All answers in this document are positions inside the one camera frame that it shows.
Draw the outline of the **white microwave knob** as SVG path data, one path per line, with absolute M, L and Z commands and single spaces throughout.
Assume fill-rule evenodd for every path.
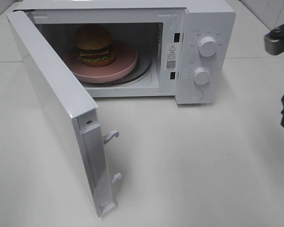
M 217 52 L 218 41 L 213 35 L 202 36 L 197 41 L 197 47 L 203 57 L 211 57 Z
M 197 85 L 205 85 L 210 81 L 210 72 L 204 67 L 197 68 L 193 72 L 193 79 Z

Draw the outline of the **white microwave oven body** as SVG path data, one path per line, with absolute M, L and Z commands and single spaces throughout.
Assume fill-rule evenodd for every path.
M 112 42 L 128 43 L 138 58 L 152 59 L 150 71 L 135 82 L 113 87 L 81 84 L 92 98 L 173 96 L 178 104 L 214 100 L 236 17 L 223 0 L 25 0 L 14 11 L 26 13 L 62 61 L 77 49 L 74 35 L 85 24 L 104 27 Z M 203 57 L 197 47 L 206 35 L 218 41 L 211 57 Z M 193 79 L 200 67 L 210 72 L 205 85 Z M 197 102 L 189 98 L 195 89 L 204 92 Z

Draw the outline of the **glass microwave turntable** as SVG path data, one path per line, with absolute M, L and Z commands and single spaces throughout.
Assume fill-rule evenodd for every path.
M 113 87 L 113 86 L 122 86 L 124 84 L 129 84 L 131 82 L 135 82 L 141 78 L 143 78 L 151 69 L 152 59 L 151 58 L 142 58 L 140 57 L 137 60 L 137 63 L 134 69 L 127 74 L 126 76 L 106 83 L 87 83 L 81 82 L 84 86 L 92 86 L 92 87 Z

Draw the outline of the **lower white microwave knob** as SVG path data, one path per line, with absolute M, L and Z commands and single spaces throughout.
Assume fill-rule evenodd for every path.
M 205 85 L 210 81 L 210 72 L 204 67 L 197 68 L 193 72 L 193 79 L 197 85 Z

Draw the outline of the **burger with lettuce and cheese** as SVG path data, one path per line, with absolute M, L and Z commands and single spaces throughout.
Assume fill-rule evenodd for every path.
M 104 67 L 116 58 L 112 36 L 100 25 L 85 24 L 79 27 L 74 35 L 74 43 L 78 59 L 87 66 Z

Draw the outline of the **upper white microwave knob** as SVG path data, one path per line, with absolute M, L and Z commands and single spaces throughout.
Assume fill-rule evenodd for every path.
M 218 41 L 213 35 L 202 36 L 197 41 L 197 47 L 203 57 L 211 57 L 217 52 Z

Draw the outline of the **round white door release button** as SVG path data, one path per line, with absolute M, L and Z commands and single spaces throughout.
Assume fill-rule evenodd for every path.
M 203 97 L 204 97 L 204 92 L 200 89 L 195 89 L 191 91 L 189 94 L 189 98 L 194 102 L 202 100 Z

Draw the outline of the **pink round plate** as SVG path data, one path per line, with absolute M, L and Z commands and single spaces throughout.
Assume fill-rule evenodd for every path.
M 129 74 L 137 63 L 138 53 L 128 43 L 113 41 L 106 54 L 86 55 L 73 49 L 63 61 L 76 76 L 88 83 L 106 83 Z

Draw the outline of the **white microwave door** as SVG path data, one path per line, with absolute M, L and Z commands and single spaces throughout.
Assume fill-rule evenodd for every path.
M 38 101 L 98 217 L 116 207 L 104 145 L 118 137 L 102 135 L 98 105 L 23 11 L 7 14 Z

